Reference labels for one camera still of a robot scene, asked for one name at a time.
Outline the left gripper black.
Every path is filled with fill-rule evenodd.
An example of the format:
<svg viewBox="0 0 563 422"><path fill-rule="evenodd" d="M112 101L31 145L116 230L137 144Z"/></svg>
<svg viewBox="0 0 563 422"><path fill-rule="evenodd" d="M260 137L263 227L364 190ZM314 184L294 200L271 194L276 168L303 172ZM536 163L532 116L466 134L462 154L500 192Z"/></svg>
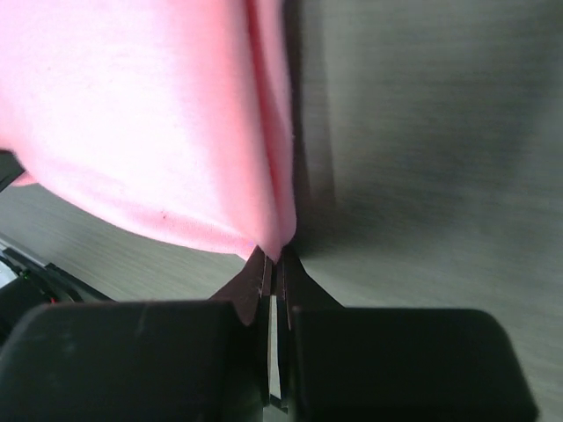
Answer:
<svg viewBox="0 0 563 422"><path fill-rule="evenodd" d="M0 192L25 170L7 150L0 151ZM61 267L34 256L6 239L1 240L1 341L30 309L62 302L103 302L109 296Z"/></svg>

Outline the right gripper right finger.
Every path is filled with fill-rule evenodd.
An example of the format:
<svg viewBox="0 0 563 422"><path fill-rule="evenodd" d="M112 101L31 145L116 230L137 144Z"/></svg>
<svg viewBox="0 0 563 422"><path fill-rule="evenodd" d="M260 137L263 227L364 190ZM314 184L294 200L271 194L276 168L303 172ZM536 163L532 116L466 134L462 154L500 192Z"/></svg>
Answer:
<svg viewBox="0 0 563 422"><path fill-rule="evenodd" d="M275 268L281 403L294 421L535 421L510 338L478 309L354 308L296 252Z"/></svg>

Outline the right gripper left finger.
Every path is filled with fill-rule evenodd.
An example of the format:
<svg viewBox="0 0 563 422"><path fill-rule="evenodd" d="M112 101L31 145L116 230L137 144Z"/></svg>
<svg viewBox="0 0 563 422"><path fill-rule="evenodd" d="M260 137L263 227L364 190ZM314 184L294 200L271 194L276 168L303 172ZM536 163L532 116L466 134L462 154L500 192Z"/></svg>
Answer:
<svg viewBox="0 0 563 422"><path fill-rule="evenodd" d="M48 302L1 349L4 421L260 421L271 262L207 300Z"/></svg>

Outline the pink t shirt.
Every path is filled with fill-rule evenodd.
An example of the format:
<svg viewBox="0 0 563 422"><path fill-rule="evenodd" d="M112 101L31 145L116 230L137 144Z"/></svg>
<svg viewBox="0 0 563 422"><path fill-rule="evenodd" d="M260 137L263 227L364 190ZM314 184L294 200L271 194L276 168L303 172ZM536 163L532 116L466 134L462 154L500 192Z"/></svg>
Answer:
<svg viewBox="0 0 563 422"><path fill-rule="evenodd" d="M296 230L279 1L4 1L1 147L169 244L278 259Z"/></svg>

